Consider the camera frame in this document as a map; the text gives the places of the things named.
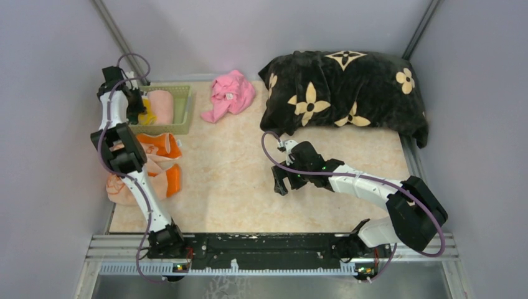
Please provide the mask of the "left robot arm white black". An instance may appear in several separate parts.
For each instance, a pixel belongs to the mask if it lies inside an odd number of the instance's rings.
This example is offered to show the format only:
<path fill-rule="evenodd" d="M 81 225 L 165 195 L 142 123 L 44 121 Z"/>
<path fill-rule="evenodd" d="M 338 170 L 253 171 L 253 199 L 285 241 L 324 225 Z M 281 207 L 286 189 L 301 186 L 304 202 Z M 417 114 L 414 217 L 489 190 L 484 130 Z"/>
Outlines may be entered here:
<path fill-rule="evenodd" d="M 102 105 L 101 124 L 90 135 L 102 166 L 122 179 L 147 221 L 148 251 L 151 259 L 183 258 L 187 242 L 172 217 L 163 208 L 148 178 L 148 161 L 143 147 L 129 127 L 127 109 L 138 105 L 139 90 L 127 86 L 129 78 L 119 66 L 102 70 L 105 81 L 97 91 Z"/>

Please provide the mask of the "black floral pillow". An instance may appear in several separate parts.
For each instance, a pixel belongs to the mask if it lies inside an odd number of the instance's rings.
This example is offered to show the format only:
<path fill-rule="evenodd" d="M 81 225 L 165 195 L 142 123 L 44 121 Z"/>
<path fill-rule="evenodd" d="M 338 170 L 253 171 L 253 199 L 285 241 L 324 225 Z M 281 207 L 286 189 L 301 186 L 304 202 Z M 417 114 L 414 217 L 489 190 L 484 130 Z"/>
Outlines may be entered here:
<path fill-rule="evenodd" d="M 418 76 L 401 57 L 380 52 L 295 51 L 259 72 L 268 90 L 260 129 L 293 135 L 309 126 L 387 128 L 428 143 Z"/>

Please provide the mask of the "orange peach towel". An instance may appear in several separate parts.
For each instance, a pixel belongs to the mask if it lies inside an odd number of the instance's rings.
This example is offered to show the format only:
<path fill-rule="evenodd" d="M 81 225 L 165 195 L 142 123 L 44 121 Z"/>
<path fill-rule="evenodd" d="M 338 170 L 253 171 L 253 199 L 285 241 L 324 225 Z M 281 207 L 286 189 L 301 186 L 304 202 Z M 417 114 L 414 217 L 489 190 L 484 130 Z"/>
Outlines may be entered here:
<path fill-rule="evenodd" d="M 154 191 L 163 201 L 181 190 L 181 168 L 176 160 L 182 156 L 175 136 L 137 134 L 146 157 L 146 169 Z M 123 206 L 137 206 L 135 197 L 116 175 L 111 174 L 106 182 L 108 199 Z"/>

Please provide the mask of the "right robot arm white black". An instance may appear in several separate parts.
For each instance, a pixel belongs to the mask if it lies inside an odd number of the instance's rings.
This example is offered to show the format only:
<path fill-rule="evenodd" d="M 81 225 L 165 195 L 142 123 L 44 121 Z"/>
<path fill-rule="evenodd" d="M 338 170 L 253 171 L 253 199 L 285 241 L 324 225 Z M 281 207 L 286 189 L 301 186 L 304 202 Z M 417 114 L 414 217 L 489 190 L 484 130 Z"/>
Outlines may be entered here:
<path fill-rule="evenodd" d="M 401 242 L 416 252 L 424 250 L 434 236 L 440 237 L 440 250 L 446 241 L 441 231 L 448 213 L 423 179 L 409 176 L 404 180 L 381 178 L 359 171 L 338 159 L 324 159 L 308 141 L 278 142 L 285 154 L 275 161 L 272 173 L 274 191 L 282 196 L 311 183 L 318 188 L 365 200 L 388 215 L 366 220 L 352 231 L 351 250 L 359 257 L 368 256 L 375 247 Z"/>

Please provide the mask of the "grey yellow duck towel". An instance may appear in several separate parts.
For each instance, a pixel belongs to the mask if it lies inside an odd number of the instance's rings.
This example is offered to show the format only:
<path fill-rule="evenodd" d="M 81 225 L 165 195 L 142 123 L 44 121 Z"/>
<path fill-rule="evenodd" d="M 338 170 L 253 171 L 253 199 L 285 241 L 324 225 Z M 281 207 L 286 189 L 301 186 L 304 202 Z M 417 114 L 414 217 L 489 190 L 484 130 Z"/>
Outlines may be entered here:
<path fill-rule="evenodd" d="M 142 97 L 144 112 L 141 112 L 138 115 L 138 125 L 148 126 L 155 125 L 157 121 L 157 116 L 153 112 L 151 107 L 151 102 L 147 96 Z"/>

